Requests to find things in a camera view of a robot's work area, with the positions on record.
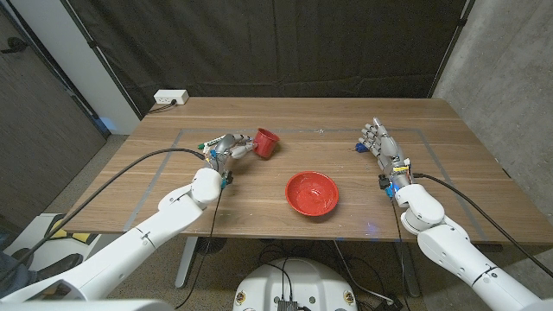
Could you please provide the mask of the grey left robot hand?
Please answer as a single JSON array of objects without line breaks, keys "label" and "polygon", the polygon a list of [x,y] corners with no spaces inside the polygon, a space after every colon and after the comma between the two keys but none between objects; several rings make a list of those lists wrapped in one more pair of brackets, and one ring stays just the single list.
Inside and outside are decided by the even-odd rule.
[{"label": "grey left robot hand", "polygon": [[253,151],[256,146],[249,136],[225,134],[207,151],[206,160],[211,168],[222,175],[229,159],[238,160]]}]

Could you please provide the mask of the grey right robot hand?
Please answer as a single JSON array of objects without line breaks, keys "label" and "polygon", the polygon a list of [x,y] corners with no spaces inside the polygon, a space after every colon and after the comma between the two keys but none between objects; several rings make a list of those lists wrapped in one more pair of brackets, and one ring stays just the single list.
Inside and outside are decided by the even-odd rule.
[{"label": "grey right robot hand", "polygon": [[361,133],[359,142],[377,158],[383,175],[393,185],[401,188],[413,183],[410,159],[377,117],[366,124]]}]

